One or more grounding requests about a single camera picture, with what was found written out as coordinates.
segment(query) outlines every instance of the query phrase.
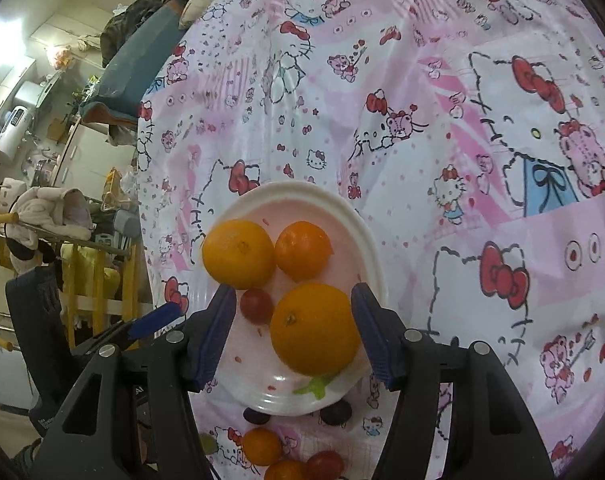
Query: hello kitty tablecloth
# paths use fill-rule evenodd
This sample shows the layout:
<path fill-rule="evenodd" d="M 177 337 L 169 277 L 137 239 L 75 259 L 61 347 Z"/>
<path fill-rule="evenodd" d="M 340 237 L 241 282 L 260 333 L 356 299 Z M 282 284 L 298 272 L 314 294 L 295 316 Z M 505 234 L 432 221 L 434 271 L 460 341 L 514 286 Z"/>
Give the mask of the hello kitty tablecloth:
<path fill-rule="evenodd" d="M 557 473 L 588 438 L 605 410 L 605 38 L 579 0 L 216 0 L 138 129 L 158 304 L 204 308 L 195 262 L 217 215 L 304 179 L 368 222 L 408 326 L 493 346 Z M 343 428 L 269 427 L 291 456 L 332 447 L 345 478 L 370 478 L 396 396 L 369 377 L 347 399 Z M 451 399 L 443 384 L 428 478 Z M 220 475 L 262 474 L 239 447 L 244 407 L 216 380 L 192 404 Z"/>

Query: floor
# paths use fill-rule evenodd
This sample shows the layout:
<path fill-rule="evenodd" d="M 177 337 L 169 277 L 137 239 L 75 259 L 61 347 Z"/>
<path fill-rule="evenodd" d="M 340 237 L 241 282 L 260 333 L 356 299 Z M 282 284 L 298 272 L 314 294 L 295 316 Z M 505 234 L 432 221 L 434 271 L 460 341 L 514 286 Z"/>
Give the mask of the floor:
<path fill-rule="evenodd" d="M 26 416 L 0 410 L 0 447 L 9 457 L 13 457 L 38 437 L 38 432 Z"/>

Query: bright light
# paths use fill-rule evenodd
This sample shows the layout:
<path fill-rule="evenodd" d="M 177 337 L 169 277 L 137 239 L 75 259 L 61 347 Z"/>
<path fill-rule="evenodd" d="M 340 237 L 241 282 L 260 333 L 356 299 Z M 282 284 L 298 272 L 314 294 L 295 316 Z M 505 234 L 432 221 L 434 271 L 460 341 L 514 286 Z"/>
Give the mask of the bright light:
<path fill-rule="evenodd" d="M 25 53 L 22 20 L 0 21 L 0 66 L 13 65 Z"/>

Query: white appliance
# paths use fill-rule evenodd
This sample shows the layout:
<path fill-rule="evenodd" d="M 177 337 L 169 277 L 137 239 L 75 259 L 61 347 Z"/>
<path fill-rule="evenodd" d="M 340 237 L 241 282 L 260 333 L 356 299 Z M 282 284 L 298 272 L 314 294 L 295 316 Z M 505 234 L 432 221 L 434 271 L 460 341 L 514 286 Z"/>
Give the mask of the white appliance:
<path fill-rule="evenodd" d="M 16 152 L 31 121 L 31 113 L 24 106 L 17 106 L 9 120 L 0 131 L 0 164 L 8 166 L 14 160 Z"/>

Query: white plate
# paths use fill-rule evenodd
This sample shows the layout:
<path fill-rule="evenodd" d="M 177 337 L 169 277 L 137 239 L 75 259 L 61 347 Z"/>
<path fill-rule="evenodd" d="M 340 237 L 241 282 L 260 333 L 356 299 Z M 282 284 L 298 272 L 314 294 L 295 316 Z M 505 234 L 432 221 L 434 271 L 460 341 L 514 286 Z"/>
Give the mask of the white plate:
<path fill-rule="evenodd" d="M 334 254 L 321 275 L 310 281 L 333 285 L 349 297 L 356 283 L 367 282 L 380 304 L 387 304 L 387 284 L 372 234 L 340 196 L 306 182 L 265 184 L 241 196 L 216 223 L 234 218 L 262 225 L 274 242 L 292 222 L 307 220 L 320 226 L 329 236 Z M 265 290 L 276 304 L 296 285 L 277 268 Z M 213 292 L 217 286 L 210 278 L 207 288 Z M 241 295 L 242 291 L 238 291 L 238 299 Z M 352 363 L 326 384 L 322 397 L 313 392 L 294 393 L 308 386 L 312 378 L 291 371 L 274 352 L 268 326 L 252 325 L 238 310 L 216 378 L 244 406 L 271 415 L 294 416 L 337 402 L 370 372 L 361 347 Z M 314 384 L 324 382 L 320 378 L 314 380 Z"/>

